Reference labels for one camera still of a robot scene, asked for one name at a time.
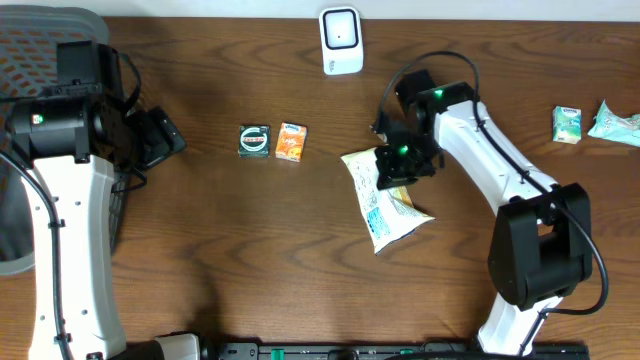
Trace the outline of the large wet wipes pack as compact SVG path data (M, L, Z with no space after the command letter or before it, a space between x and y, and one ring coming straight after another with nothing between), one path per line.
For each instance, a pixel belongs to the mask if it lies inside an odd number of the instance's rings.
M640 145L639 115L634 114L629 118L619 117L603 101L594 117L594 125L587 134L590 137L638 147Z

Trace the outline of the green Kleenex tissue pack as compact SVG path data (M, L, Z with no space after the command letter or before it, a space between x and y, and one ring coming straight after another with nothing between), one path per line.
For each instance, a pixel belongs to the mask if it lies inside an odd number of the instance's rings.
M582 137L580 109L556 106L552 112L552 140L577 144Z

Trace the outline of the green Zam-Buk ointment box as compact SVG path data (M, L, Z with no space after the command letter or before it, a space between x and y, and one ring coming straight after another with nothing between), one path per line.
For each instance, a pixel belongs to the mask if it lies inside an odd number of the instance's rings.
M267 158L271 131L267 125L243 125L239 128L238 154L241 158Z

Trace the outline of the yellow snack chip bag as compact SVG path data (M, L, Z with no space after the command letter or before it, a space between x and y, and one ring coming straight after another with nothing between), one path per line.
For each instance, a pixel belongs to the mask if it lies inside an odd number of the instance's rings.
M378 189L380 173L374 148L343 155L341 160L354 181L360 212L375 254L434 220L434 217L414 207L405 186Z

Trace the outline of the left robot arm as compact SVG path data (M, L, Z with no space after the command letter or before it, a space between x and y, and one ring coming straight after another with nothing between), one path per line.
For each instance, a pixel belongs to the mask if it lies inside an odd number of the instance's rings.
M16 98L5 160L26 188L33 230L36 319L32 359L200 359L199 336L129 346L113 293L111 199L118 173L143 177L181 152L184 137L160 108L123 90L127 56L95 41L57 47L57 81Z

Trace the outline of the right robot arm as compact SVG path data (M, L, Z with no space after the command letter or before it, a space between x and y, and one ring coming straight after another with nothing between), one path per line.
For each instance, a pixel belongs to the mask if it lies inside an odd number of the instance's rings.
M380 113L373 125L384 141L375 150L378 188L434 175L445 154L459 163L495 214L487 264L497 296L476 345L531 354L546 317L592 274L586 191L560 185L527 160L468 83L438 86L421 70L393 87L404 117Z

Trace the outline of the orange Kleenex tissue pack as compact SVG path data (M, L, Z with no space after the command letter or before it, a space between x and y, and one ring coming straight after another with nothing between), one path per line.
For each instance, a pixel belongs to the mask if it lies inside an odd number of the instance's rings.
M283 122L275 147L275 156L279 159L300 162L307 133L306 126Z

